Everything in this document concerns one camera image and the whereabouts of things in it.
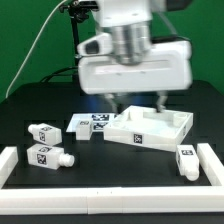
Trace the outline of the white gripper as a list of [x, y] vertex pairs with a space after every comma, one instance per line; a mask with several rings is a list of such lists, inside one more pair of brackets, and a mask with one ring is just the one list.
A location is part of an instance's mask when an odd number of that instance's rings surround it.
[[85, 47], [92, 41], [78, 45], [80, 85], [87, 94], [105, 94], [114, 113], [118, 113], [118, 104], [110, 93], [158, 91], [156, 110], [160, 113], [165, 109], [166, 91], [187, 89], [192, 83], [188, 41], [153, 44], [137, 65], [122, 65], [109, 55], [88, 55]]

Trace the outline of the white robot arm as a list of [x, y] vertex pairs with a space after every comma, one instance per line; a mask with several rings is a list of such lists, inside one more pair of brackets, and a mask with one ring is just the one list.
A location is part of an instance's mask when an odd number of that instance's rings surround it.
[[152, 14], [187, 8], [192, 0], [95, 0], [96, 35], [77, 47], [82, 90], [102, 94], [113, 108], [122, 93], [155, 92], [162, 111], [167, 93], [192, 83], [191, 44], [176, 35], [152, 39]]

